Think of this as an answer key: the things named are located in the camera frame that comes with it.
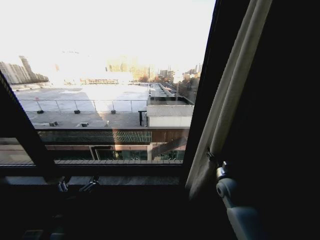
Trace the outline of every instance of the window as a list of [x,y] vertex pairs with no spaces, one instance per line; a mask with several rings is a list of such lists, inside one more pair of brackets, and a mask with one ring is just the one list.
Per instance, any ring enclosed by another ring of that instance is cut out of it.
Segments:
[[214,1],[5,2],[4,30],[27,27],[1,72],[54,164],[183,163]]

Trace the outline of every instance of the flat roof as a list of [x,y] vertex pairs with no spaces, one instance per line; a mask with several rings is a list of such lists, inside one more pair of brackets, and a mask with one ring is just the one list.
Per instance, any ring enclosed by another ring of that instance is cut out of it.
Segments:
[[146,107],[148,117],[190,117],[193,112],[192,105],[151,105]]

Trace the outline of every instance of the sky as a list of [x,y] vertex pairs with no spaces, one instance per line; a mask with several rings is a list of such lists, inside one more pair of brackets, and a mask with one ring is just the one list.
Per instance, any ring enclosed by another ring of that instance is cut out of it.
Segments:
[[0,61],[53,69],[62,51],[103,66],[117,56],[180,71],[202,63],[215,0],[3,0]]

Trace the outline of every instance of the beige curtain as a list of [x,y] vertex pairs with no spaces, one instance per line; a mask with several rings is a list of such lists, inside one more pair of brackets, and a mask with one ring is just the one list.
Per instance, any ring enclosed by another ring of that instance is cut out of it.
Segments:
[[272,0],[251,0],[206,120],[185,185],[192,199],[215,177],[216,165],[206,156],[219,154],[227,138],[259,43]]

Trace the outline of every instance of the tree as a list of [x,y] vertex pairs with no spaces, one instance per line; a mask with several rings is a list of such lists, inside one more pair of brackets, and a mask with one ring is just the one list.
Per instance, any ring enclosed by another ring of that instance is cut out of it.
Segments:
[[140,80],[140,82],[146,83],[146,82],[148,82],[149,78],[146,75],[144,75],[143,77],[140,77],[139,80]]

